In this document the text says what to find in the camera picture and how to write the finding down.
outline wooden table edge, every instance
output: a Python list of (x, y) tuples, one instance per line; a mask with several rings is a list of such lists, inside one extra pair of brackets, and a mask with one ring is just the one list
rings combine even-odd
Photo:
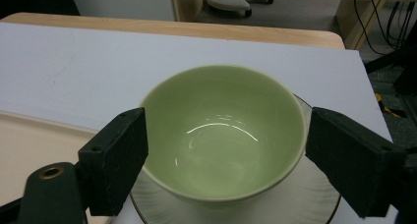
[(342, 38), (325, 30), (265, 28), (151, 20), (17, 13), (0, 22), (61, 28), (88, 28), (204, 38), (234, 39), (269, 43), (344, 49)]

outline black cable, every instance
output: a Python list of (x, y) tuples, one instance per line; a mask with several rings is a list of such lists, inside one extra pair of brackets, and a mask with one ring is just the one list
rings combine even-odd
[(378, 14), (377, 6), (375, 5), (375, 1), (374, 0), (371, 0), (371, 3), (372, 3), (372, 6), (374, 8), (375, 15), (377, 16), (377, 21), (378, 21), (378, 26), (380, 27), (380, 31), (383, 34), (384, 40), (389, 45), (389, 41), (388, 41), (387, 36), (386, 36), (386, 34), (385, 34), (384, 30), (383, 30), (383, 26), (381, 25), (381, 19), (380, 19), (380, 15)]
[(378, 51), (377, 51), (377, 50), (375, 50), (375, 49), (374, 49), (374, 47), (372, 46), (371, 41), (369, 40), (369, 36), (368, 36), (368, 34), (366, 33), (365, 26), (364, 26), (364, 24), (363, 24), (363, 23), (362, 23), (362, 21), (361, 21), (361, 17), (359, 16), (358, 7), (357, 7), (357, 4), (356, 4), (356, 3), (357, 3), (357, 0), (353, 0), (353, 6), (354, 6), (354, 8), (355, 8), (356, 17), (358, 18), (359, 24), (361, 25), (362, 30), (364, 31), (365, 38), (366, 38), (366, 41), (368, 42), (369, 47), (371, 48), (371, 50), (372, 50), (372, 51), (374, 51), (375, 53), (377, 53), (377, 54), (379, 54), (379, 55), (386, 55), (386, 54), (384, 54), (384, 53), (378, 52)]
[(398, 14), (398, 18), (397, 18), (397, 21), (396, 21), (396, 24), (398, 25), (398, 28), (402, 28), (402, 26), (399, 23), (399, 21), (401, 20), (401, 15), (402, 15), (402, 10), (404, 8), (404, 3), (405, 2), (401, 2), (401, 7), (399, 7), (399, 14)]
[(392, 11), (391, 11), (391, 14), (389, 16), (388, 23), (387, 23), (387, 40), (388, 40), (388, 45), (391, 46), (391, 47), (394, 47), (396, 45), (396, 43), (391, 43), (391, 41), (390, 41), (391, 39), (393, 39), (395, 41), (398, 41), (397, 38), (393, 37), (390, 34), (390, 28), (392, 26), (392, 21), (393, 21), (393, 18), (395, 17), (396, 10), (398, 9), (398, 6), (399, 6), (399, 2), (395, 2), (395, 5), (392, 8)]
[(405, 24), (407, 23), (408, 16), (409, 16), (409, 9), (407, 9), (407, 13), (405, 14), (404, 21), (402, 23), (402, 27), (401, 27), (401, 30), (399, 32), (398, 42), (396, 43), (396, 46), (395, 46), (396, 49), (398, 49), (400, 47), (399, 43), (401, 43), (401, 45), (402, 45), (402, 42), (403, 42), (402, 40), (404, 39), (403, 35), (405, 34), (404, 33)]
[(403, 35), (403, 38), (402, 38), (401, 46), (404, 45), (405, 40), (407, 39), (407, 38), (405, 38), (405, 35), (407, 34), (407, 30), (408, 30), (408, 27), (410, 25), (410, 20), (411, 20), (412, 14), (413, 14), (414, 6), (415, 6), (415, 2), (410, 2), (410, 4), (408, 5), (407, 13), (409, 13), (409, 14), (408, 14), (408, 17), (407, 17), (407, 23), (405, 24), (405, 30), (404, 30), (404, 35)]

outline plate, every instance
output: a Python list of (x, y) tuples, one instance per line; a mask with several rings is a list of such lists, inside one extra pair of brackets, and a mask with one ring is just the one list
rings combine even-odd
[[(312, 108), (299, 99), (307, 125)], [(132, 202), (148, 224), (323, 224), (329, 223), (340, 199), (326, 175), (305, 155), (281, 183), (249, 199), (222, 205), (179, 199), (141, 172), (131, 191)]]

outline wall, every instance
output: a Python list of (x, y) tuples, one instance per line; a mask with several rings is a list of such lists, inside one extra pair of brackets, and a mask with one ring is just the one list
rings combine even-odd
[(172, 0), (75, 0), (82, 16), (175, 21)]

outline ceramic bowl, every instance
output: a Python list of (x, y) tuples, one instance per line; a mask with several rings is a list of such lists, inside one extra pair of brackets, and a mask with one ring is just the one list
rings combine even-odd
[(294, 94), (236, 66), (191, 69), (144, 99), (149, 157), (144, 171), (193, 200), (231, 201), (282, 181), (303, 154), (306, 124)]

